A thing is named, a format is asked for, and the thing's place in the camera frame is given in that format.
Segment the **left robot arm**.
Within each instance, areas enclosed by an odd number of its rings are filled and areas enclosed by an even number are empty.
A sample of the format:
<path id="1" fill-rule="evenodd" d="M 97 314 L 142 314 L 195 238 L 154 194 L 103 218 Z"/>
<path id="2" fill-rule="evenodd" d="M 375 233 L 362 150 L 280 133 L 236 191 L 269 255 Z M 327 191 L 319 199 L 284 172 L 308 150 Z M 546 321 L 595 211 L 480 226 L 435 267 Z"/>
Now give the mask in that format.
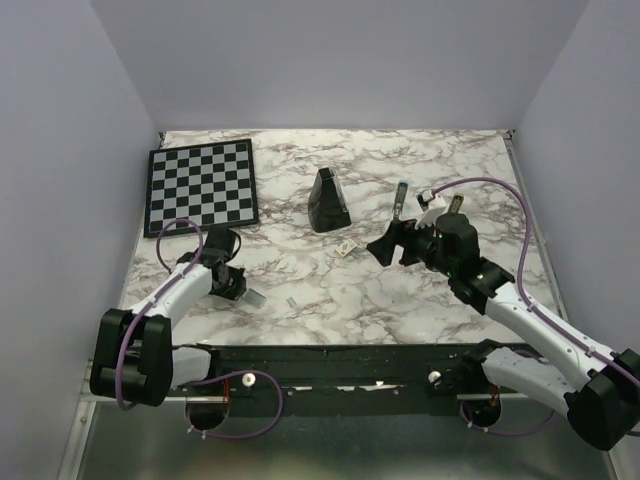
<path id="1" fill-rule="evenodd" d="M 177 345 L 172 333 L 199 300 L 237 301 L 245 294 L 244 270 L 229 265 L 240 247 L 238 233 L 213 227 L 144 300 L 107 310 L 93 355 L 91 393 L 116 400 L 123 410 L 158 406 L 171 389 L 184 384 L 201 395 L 214 393 L 222 372 L 211 351 L 199 344 Z"/>

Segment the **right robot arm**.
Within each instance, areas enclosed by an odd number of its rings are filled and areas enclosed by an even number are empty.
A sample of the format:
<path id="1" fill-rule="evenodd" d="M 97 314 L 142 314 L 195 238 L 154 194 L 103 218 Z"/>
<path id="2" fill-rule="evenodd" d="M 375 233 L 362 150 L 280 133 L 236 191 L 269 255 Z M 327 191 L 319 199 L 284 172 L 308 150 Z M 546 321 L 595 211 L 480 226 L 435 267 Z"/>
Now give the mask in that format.
<path id="1" fill-rule="evenodd" d="M 432 226 L 394 220 L 367 250 L 384 267 L 394 250 L 400 263 L 424 264 L 445 275 L 454 296 L 502 324 L 540 354 L 523 357 L 485 341 L 480 357 L 464 362 L 460 379 L 480 392 L 493 384 L 526 395 L 564 416 L 592 447 L 608 451 L 639 424 L 639 356 L 620 354 L 589 338 L 551 311 L 535 305 L 515 278 L 480 254 L 476 229 L 460 213 L 445 213 Z"/>

